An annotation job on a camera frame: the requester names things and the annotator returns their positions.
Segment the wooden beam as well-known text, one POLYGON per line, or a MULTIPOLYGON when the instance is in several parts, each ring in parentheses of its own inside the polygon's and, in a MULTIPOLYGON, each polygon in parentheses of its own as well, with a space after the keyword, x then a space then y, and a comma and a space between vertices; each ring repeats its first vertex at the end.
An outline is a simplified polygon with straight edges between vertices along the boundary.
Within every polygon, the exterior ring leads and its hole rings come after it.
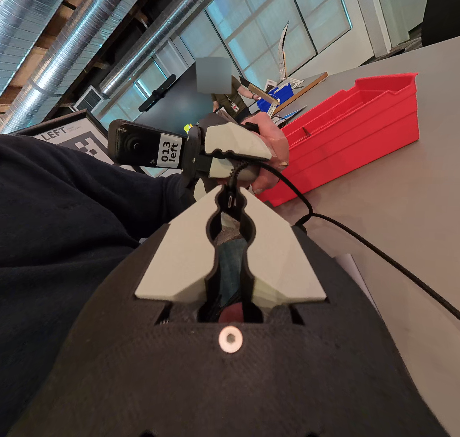
POLYGON ((303 94, 307 93, 310 91, 312 88, 314 88, 316 85, 318 85, 320 82, 324 81, 328 77, 327 72, 323 72, 318 75, 314 75, 313 77, 307 78, 304 80, 304 84, 301 84, 299 87, 295 88, 294 90, 297 90, 297 92, 294 93, 292 97, 284 101, 282 104, 280 104, 278 107, 276 107, 273 112, 269 113, 270 117, 277 116, 285 107, 296 101, 298 98, 300 98, 303 94))

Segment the person's left hand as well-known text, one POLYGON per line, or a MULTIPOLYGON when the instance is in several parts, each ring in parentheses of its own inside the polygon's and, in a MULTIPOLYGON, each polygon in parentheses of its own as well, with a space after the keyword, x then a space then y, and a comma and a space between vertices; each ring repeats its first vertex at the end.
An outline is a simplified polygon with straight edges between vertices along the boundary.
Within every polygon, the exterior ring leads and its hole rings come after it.
MULTIPOLYGON (((259 137, 270 149, 272 158, 268 165, 282 172, 289 164, 289 144, 283 131, 273 123, 265 112, 251 115, 242 121, 242 124, 257 124, 259 137)), ((263 191, 273 188, 278 183, 276 175, 266 169, 261 169, 259 176, 252 182, 252 191, 259 195, 263 191)))

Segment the person's right hand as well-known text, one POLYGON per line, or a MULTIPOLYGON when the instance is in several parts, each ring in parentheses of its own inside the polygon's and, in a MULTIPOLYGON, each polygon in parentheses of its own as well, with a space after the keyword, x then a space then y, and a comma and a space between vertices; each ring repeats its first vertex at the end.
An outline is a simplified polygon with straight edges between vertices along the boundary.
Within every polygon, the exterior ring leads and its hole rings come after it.
POLYGON ((242 302, 233 303, 229 306, 226 306, 222 309, 218 323, 224 323, 227 325, 232 325, 234 323, 243 323, 244 322, 244 312, 242 302))

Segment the person's blue jeans leg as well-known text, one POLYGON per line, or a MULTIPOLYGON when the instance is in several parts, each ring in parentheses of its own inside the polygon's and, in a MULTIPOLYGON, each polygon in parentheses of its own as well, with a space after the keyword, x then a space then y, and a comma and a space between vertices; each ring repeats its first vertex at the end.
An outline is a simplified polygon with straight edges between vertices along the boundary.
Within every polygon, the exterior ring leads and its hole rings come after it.
POLYGON ((246 247, 243 238, 234 239, 217 247, 220 265, 221 306, 239 294, 242 256, 246 247))

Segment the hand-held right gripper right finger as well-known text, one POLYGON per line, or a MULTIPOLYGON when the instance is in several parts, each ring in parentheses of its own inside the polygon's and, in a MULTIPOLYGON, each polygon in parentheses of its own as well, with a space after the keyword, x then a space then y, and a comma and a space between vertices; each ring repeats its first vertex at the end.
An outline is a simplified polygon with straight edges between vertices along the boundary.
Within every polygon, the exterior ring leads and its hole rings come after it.
POLYGON ((254 276, 252 302, 260 308, 324 301, 326 293, 290 224, 243 189, 244 213, 255 225, 248 247, 248 267, 254 276))

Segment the black display screen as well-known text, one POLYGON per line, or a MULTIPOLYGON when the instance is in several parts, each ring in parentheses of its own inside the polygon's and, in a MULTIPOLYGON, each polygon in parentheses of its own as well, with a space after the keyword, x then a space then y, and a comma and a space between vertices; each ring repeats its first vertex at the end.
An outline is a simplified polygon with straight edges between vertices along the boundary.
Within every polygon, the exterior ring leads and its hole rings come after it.
POLYGON ((193 64, 178 77, 163 98, 135 119, 135 123, 185 135, 186 125, 197 124, 212 111, 210 94, 202 94, 197 90, 196 65, 193 64))

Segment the silver ceiling duct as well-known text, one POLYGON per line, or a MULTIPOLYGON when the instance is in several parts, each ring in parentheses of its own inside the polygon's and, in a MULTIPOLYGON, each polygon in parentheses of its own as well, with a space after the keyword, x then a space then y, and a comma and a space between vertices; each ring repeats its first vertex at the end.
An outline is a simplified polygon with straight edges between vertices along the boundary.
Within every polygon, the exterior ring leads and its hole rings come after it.
POLYGON ((130 75, 206 1, 172 0, 100 83, 100 93, 107 98, 113 96, 130 75))
POLYGON ((1 133, 40 123, 138 0, 82 0, 5 113, 1 133))

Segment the blue box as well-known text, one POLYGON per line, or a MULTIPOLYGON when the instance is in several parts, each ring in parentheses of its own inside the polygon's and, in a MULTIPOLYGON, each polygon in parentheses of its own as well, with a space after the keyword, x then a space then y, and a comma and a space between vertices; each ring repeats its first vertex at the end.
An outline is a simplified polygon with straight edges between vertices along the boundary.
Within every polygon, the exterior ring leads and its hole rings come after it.
MULTIPOLYGON (((294 92, 293 92, 291 83, 287 82, 283 84, 282 87, 274 88, 267 94, 271 98, 276 99, 279 105, 282 105, 288 99, 293 97, 294 92)), ((257 107, 261 112, 268 112, 271 106, 272 106, 272 103, 270 101, 265 100, 264 98, 260 98, 257 101, 257 107)))

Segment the red plastic bin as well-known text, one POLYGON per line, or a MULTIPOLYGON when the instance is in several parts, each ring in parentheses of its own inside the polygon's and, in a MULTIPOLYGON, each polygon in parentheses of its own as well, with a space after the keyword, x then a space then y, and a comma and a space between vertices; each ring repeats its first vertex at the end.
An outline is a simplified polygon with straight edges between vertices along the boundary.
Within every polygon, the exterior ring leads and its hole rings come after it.
POLYGON ((283 175, 307 193, 420 138, 417 72, 359 78, 282 131, 283 175))

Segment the person's left forearm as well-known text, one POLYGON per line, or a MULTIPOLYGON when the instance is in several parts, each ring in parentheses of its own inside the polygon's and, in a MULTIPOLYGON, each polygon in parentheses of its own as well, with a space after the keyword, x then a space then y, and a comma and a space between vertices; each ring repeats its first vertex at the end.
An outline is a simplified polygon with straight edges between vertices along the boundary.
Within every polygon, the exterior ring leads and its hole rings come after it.
POLYGON ((27 136, 1 135, 1 267, 124 258, 194 202, 152 178, 27 136))

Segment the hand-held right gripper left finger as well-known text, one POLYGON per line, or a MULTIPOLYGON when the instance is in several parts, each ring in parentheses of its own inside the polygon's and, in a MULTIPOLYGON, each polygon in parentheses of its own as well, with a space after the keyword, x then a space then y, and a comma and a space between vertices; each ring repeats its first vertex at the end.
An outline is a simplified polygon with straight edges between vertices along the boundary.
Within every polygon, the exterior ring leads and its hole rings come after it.
POLYGON ((178 303, 213 302, 219 296, 220 268, 212 221, 221 230, 217 186, 174 218, 135 290, 139 299, 178 303))

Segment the grey usb hub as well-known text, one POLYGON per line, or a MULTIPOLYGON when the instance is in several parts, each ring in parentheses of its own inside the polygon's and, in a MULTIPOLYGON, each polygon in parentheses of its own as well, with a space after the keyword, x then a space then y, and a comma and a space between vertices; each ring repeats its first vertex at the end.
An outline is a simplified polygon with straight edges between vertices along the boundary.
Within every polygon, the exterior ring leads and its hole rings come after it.
POLYGON ((372 303, 374 309, 378 313, 380 317, 381 314, 376 306, 376 303, 368 289, 368 286, 365 283, 365 280, 363 279, 363 276, 361 272, 359 271, 359 268, 357 267, 357 264, 351 254, 342 254, 334 257, 334 260, 348 273, 348 275, 354 280, 354 282, 359 286, 361 291, 364 292, 368 300, 372 303))

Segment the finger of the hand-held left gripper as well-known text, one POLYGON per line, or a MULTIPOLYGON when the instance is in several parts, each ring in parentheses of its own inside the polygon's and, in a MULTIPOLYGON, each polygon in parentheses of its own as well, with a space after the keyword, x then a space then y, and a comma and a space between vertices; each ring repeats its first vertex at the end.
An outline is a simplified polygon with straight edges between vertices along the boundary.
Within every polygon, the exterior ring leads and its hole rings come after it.
POLYGON ((238 124, 209 126, 205 135, 205 153, 231 153, 255 159, 271 159, 272 152, 261 137, 238 124))
MULTIPOLYGON (((236 160, 213 158, 210 165, 210 178, 223 180, 231 176, 235 166, 239 166, 242 162, 236 160)), ((258 167, 249 165, 239 172, 237 180, 239 182, 253 182, 258 177, 258 167)))

